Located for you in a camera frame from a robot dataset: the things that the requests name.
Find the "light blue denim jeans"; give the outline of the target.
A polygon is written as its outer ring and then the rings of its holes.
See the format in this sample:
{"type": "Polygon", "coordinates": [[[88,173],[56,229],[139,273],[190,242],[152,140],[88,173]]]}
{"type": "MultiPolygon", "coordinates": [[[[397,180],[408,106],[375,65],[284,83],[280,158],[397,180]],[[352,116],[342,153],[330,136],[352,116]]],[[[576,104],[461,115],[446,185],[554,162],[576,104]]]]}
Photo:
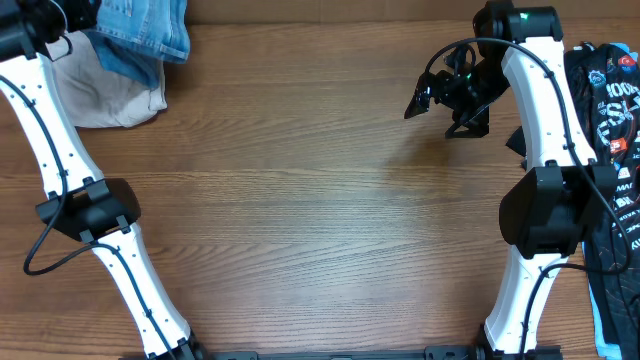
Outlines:
{"type": "Polygon", "coordinates": [[[84,34],[105,70],[156,88],[163,63],[190,55],[187,8],[187,0],[105,0],[84,34]]]}

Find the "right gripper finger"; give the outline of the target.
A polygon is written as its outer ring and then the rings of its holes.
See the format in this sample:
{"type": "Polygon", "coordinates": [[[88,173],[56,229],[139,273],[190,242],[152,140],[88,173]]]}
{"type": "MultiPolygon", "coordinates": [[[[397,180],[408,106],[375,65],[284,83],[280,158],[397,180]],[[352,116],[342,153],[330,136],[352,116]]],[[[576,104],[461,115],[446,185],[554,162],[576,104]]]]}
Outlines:
{"type": "Polygon", "coordinates": [[[482,138],[489,133],[489,108],[478,111],[457,111],[452,114],[453,124],[445,132],[446,139],[482,138]]]}
{"type": "Polygon", "coordinates": [[[432,74],[422,74],[414,90],[414,94],[404,112],[404,118],[410,119],[429,111],[433,83],[432,74]]]}

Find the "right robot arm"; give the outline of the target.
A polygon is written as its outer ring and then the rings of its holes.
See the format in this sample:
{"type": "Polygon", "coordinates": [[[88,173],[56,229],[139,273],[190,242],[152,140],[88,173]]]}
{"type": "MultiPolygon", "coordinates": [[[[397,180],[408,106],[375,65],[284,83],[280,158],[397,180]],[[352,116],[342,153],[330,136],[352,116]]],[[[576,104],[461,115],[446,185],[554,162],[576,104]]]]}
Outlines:
{"type": "Polygon", "coordinates": [[[609,214],[613,166],[600,164],[578,121],[568,85],[563,30],[551,7],[490,1],[474,34],[442,48],[445,68],[427,67],[405,117],[432,104],[452,112],[447,136],[482,137],[491,105],[512,91],[524,137],[524,177],[503,197],[499,226],[509,246],[496,303],[469,346],[432,346],[432,359],[558,359],[537,328],[559,271],[609,214]]]}

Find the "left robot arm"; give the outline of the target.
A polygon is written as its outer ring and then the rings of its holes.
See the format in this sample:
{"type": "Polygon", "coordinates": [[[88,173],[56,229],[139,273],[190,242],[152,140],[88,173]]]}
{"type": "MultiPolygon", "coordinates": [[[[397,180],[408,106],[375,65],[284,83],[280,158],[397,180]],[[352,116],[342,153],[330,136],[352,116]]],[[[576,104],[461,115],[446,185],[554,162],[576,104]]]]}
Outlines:
{"type": "Polygon", "coordinates": [[[81,248],[46,267],[51,272],[91,251],[113,278],[135,322],[147,359],[206,359],[209,354],[164,289],[138,224],[141,208],[123,178],[107,178],[86,151],[58,94],[47,44],[94,25],[92,1],[1,4],[1,91],[41,172],[46,201],[35,210],[47,231],[81,248]]]}

